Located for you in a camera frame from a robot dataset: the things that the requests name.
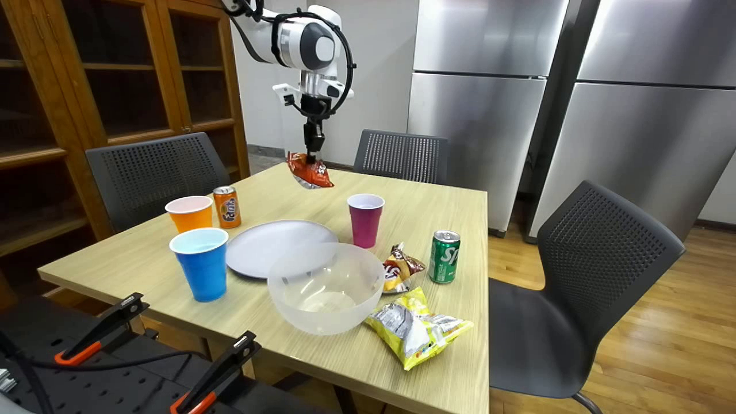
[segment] blue cup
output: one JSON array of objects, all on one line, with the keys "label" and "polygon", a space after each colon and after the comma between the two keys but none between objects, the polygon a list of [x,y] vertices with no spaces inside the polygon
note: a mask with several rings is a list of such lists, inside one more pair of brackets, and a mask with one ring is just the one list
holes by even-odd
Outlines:
[{"label": "blue cup", "polygon": [[225,295],[225,244],[222,228],[199,228],[171,239],[196,300],[215,300]]}]

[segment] chip bag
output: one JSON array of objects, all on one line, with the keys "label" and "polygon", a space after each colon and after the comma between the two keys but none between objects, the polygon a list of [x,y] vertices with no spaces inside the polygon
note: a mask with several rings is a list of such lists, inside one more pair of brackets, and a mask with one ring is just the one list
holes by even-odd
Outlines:
[{"label": "chip bag", "polygon": [[394,244],[385,260],[385,296],[409,292],[415,275],[423,268],[426,265],[408,254],[402,244]]},{"label": "chip bag", "polygon": [[406,369],[442,353],[472,322],[434,314],[422,287],[379,308],[365,323],[387,342]]},{"label": "chip bag", "polygon": [[295,179],[307,189],[330,189],[333,185],[327,165],[308,154],[286,151],[286,162],[289,165]]}]

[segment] wire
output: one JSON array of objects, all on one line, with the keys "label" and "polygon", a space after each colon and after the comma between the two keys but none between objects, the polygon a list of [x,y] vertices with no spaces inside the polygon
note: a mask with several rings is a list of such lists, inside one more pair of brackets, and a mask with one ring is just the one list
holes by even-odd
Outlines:
[{"label": "wire", "polygon": [[39,409],[41,414],[54,414],[49,392],[43,388],[43,381],[39,379],[39,375],[33,368],[33,361],[0,331],[0,350],[10,356],[17,359],[19,368],[23,369],[31,388],[38,395]]}]

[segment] chair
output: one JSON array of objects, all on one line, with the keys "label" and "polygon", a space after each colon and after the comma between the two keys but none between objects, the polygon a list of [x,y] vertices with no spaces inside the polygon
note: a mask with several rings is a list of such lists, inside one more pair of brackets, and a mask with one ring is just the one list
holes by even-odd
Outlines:
[{"label": "chair", "polygon": [[371,174],[446,183],[446,143],[434,136],[364,128],[355,168]]},{"label": "chair", "polygon": [[621,196],[583,181],[539,233],[546,289],[491,281],[491,384],[546,397],[583,392],[602,336],[684,254]]},{"label": "chair", "polygon": [[147,221],[173,197],[227,183],[227,170],[203,131],[95,147],[87,160],[112,228]]}]

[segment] green soda can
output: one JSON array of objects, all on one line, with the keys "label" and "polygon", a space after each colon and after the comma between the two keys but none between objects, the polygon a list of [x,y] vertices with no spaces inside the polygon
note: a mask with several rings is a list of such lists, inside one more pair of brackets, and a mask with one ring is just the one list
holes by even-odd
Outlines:
[{"label": "green soda can", "polygon": [[446,284],[455,281],[461,254],[461,235],[452,230],[437,230],[432,237],[430,281]]}]

